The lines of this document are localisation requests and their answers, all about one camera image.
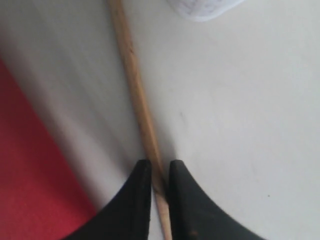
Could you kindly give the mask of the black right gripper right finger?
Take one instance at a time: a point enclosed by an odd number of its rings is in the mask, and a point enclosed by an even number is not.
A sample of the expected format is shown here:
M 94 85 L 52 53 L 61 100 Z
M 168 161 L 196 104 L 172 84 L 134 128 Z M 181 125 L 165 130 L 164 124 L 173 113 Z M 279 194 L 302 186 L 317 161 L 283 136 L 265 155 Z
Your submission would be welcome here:
M 169 166 L 169 215 L 174 240 L 261 240 L 224 212 L 181 160 Z

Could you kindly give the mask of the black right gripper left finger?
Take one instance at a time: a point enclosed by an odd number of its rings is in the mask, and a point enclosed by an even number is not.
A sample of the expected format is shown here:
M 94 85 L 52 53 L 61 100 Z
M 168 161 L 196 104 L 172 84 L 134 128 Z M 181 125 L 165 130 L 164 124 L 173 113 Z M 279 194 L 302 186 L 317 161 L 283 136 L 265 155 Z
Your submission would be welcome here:
M 152 165 L 137 161 L 114 198 L 66 240 L 147 240 L 152 203 Z

